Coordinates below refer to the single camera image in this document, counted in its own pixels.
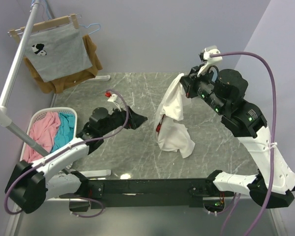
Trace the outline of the white coca-cola t-shirt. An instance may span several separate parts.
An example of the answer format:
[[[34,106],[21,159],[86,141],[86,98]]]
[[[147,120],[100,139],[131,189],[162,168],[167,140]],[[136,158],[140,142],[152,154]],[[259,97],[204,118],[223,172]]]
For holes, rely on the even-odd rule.
[[[180,152],[182,158],[189,157],[195,147],[188,129],[180,122],[184,119],[183,108],[192,100],[185,95],[180,83],[180,73],[167,88],[154,117],[154,136],[162,151]]]

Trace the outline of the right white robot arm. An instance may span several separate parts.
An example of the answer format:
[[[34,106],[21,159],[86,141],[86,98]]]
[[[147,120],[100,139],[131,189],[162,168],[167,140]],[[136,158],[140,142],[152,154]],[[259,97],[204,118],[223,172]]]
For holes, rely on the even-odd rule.
[[[262,206],[270,178],[270,155],[274,154],[273,185],[267,208],[288,207],[294,200],[295,173],[288,167],[271,134],[262,111],[244,99],[248,82],[233,69],[215,68],[203,75],[195,66],[180,79],[187,98],[200,97],[218,115],[222,124],[247,149],[258,167],[256,175],[235,175],[215,170],[207,177],[206,191],[211,196],[221,192],[248,195]]]

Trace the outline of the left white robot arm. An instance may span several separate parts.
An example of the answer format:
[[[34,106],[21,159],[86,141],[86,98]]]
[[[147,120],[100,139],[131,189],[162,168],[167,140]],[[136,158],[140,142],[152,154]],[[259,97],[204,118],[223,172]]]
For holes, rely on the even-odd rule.
[[[104,139],[122,129],[137,129],[147,117],[135,113],[130,107],[93,110],[89,121],[68,144],[49,155],[28,163],[16,164],[5,189],[5,199],[11,199],[25,213],[36,211],[46,200],[65,194],[78,198],[89,196],[89,180],[78,171],[60,174],[67,165],[97,150]]]

